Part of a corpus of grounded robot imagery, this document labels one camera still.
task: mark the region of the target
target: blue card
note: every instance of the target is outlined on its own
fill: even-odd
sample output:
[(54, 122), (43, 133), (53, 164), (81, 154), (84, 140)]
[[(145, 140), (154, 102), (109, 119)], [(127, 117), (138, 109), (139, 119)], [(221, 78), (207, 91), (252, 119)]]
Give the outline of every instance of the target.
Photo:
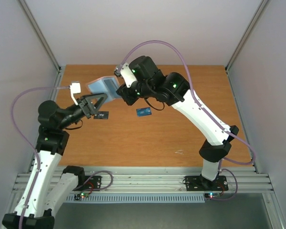
[(150, 107), (137, 109), (137, 116), (138, 117), (147, 116), (147, 115), (151, 115), (151, 114), (152, 114), (152, 111), (151, 111)]

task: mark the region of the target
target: gray floor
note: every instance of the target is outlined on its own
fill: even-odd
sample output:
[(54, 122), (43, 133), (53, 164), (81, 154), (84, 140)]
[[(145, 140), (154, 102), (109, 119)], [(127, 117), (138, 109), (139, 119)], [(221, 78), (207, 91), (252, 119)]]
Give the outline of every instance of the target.
[(262, 196), (202, 204), (63, 204), (55, 229), (267, 229)]

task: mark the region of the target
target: wooden tabletop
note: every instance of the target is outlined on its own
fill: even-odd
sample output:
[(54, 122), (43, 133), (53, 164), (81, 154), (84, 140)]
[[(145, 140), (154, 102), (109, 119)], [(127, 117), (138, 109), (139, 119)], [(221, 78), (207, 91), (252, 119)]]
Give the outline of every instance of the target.
[[(113, 65), (67, 65), (62, 86), (79, 81), (82, 93), (89, 94), (86, 83), (113, 75)], [(178, 72), (186, 77), (183, 66), (158, 66), (164, 74)], [(241, 129), (230, 84), (223, 66), (189, 66), (194, 88), (203, 102), (225, 123)], [(162, 105), (153, 99), (151, 104)], [(61, 108), (73, 101), (69, 90), (61, 90), (57, 97)], [(181, 113), (166, 106), (163, 111), (152, 109), (152, 115), (138, 117), (137, 108), (148, 107), (143, 99), (128, 106), (116, 99), (101, 107), (109, 111), (108, 120), (83, 118), (81, 129), (69, 131), (70, 138), (60, 165), (78, 166), (157, 166), (201, 167), (198, 151), (205, 137)], [(243, 131), (238, 134), (244, 138)], [(250, 160), (247, 148), (232, 141), (229, 158), (242, 162)], [(224, 162), (224, 166), (235, 166)]]

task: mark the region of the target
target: card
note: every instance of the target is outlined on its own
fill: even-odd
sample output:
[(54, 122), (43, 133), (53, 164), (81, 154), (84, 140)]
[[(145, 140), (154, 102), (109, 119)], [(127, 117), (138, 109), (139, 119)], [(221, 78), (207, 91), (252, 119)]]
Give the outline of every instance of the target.
[(93, 119), (108, 119), (109, 111), (99, 111)]
[(147, 116), (147, 115), (151, 115), (151, 114), (152, 114), (152, 111), (151, 111), (150, 107), (137, 109), (137, 116), (138, 117)]

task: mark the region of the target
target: purple cable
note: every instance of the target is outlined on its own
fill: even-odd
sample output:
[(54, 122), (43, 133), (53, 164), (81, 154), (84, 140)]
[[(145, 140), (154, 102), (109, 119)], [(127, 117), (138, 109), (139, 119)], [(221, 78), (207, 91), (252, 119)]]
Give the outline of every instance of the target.
[[(31, 197), (31, 194), (32, 194), (32, 191), (33, 191), (33, 188), (34, 188), (34, 185), (36, 183), (36, 180), (37, 180), (37, 177), (38, 177), (38, 173), (39, 173), (39, 169), (40, 169), (40, 158), (39, 158), (39, 155), (35, 149), (35, 147), (33, 146), (33, 144), (26, 138), (26, 136), (24, 136), (24, 134), (21, 132), (21, 130), (18, 128), (17, 124), (16, 124), (16, 121), (15, 121), (15, 117), (14, 117), (14, 108), (15, 108), (15, 104), (16, 102), (18, 101), (18, 99), (20, 97), (22, 97), (23, 95), (25, 95), (26, 93), (29, 93), (29, 92), (34, 92), (34, 91), (38, 91), (38, 90), (49, 90), (49, 89), (68, 89), (69, 87), (35, 87), (35, 88), (31, 88), (31, 89), (28, 89), (24, 92), (21, 92), (19, 95), (17, 95), (17, 97), (13, 100), (11, 106), (10, 106), (10, 117), (11, 117), (11, 121), (15, 127), (15, 129), (17, 130), (17, 132), (21, 135), (21, 137), (30, 145), (30, 147), (33, 149), (33, 152), (34, 152), (34, 155), (35, 155), (35, 158), (36, 158), (36, 161), (37, 161), (37, 172), (35, 173), (35, 176), (33, 178), (33, 181), (32, 181), (32, 184), (31, 184), (31, 187), (28, 191), (28, 195), (27, 195), (27, 198), (25, 199), (24, 201), (24, 206), (27, 206), (29, 200), (30, 200), (30, 197)], [(22, 223), (23, 223), (23, 218), (24, 218), (24, 214), (25, 214), (25, 209), (26, 208), (23, 208), (22, 209), (22, 212), (21, 212), (21, 216), (20, 216), (20, 219), (19, 219), (19, 229), (22, 229)]]
[(228, 171), (229, 173), (231, 173), (231, 175), (233, 176), (234, 180), (235, 180), (235, 192), (233, 193), (233, 195), (229, 198), (226, 199), (220, 199), (220, 198), (205, 198), (205, 199), (209, 199), (209, 200), (216, 200), (216, 201), (227, 201), (227, 200), (232, 200), (233, 198), (235, 198), (235, 196), (237, 195), (238, 192), (238, 183), (237, 183), (237, 179), (236, 176), (232, 173), (231, 170), (227, 169), (227, 168), (223, 168), (222, 171)]
[[(130, 57), (130, 55), (136, 51), (138, 48), (144, 46), (144, 45), (147, 45), (147, 44), (152, 44), (152, 43), (158, 43), (158, 44), (163, 44), (163, 45), (166, 45), (168, 47), (170, 47), (171, 49), (174, 50), (174, 52), (179, 56), (182, 64), (184, 65), (184, 68), (185, 68), (185, 71), (186, 71), (186, 74), (187, 74), (187, 77), (189, 79), (189, 84), (190, 84), (190, 88), (191, 88), (191, 95), (195, 101), (196, 104), (198, 104), (199, 107), (201, 107), (201, 103), (198, 101), (198, 99), (196, 98), (194, 92), (194, 88), (193, 88), (193, 83), (192, 83), (192, 78), (191, 78), (191, 74), (190, 74), (190, 71), (186, 65), (186, 62), (183, 58), (183, 56), (181, 55), (181, 53), (175, 48), (173, 47), (171, 44), (167, 43), (167, 42), (164, 42), (164, 41), (158, 41), (158, 40), (151, 40), (151, 41), (146, 41), (146, 42), (142, 42), (140, 44), (138, 44), (137, 46), (135, 46), (133, 49), (130, 50), (130, 52), (125, 56), (124, 60), (122, 61), (122, 63), (119, 65), (118, 69), (117, 69), (117, 73), (119, 73), (121, 71), (121, 68), (122, 66), (126, 63), (127, 59)], [(230, 161), (230, 162), (233, 162), (235, 164), (239, 164), (239, 165), (243, 165), (243, 166), (247, 166), (247, 165), (251, 165), (255, 162), (255, 159), (256, 159), (256, 152), (255, 150), (253, 149), (252, 146), (250, 146), (246, 141), (244, 141), (243, 139), (239, 138), (238, 136), (232, 134), (230, 131), (224, 129), (221, 124), (203, 107), (201, 107), (201, 109), (206, 113), (207, 116), (210, 117), (210, 119), (222, 130), (224, 131), (225, 133), (227, 133), (228, 135), (230, 135), (231, 137), (237, 139), (238, 141), (242, 142), (243, 144), (245, 144), (252, 152), (252, 160), (249, 161), (249, 162), (238, 162), (238, 161), (234, 161), (232, 159), (229, 159), (227, 157), (224, 157), (224, 160), (227, 160), (227, 161)]]
[(102, 188), (94, 188), (93, 191), (100, 191), (100, 190), (104, 190), (104, 189), (109, 188), (109, 187), (112, 185), (112, 183), (113, 183), (113, 175), (112, 175), (112, 173), (111, 173), (110, 171), (108, 171), (108, 170), (101, 170), (101, 171), (97, 171), (97, 172), (95, 172), (95, 173), (92, 173), (92, 174), (90, 175), (90, 177), (88, 177), (88, 178), (86, 179), (86, 181), (83, 183), (83, 185), (76, 187), (76, 188), (74, 189), (74, 191), (76, 191), (76, 190), (78, 190), (79, 188), (83, 187), (93, 176), (95, 176), (96, 174), (99, 174), (99, 173), (107, 173), (107, 174), (110, 176), (111, 180), (110, 180), (109, 185), (107, 185), (107, 186), (105, 186), (105, 187), (102, 187)]

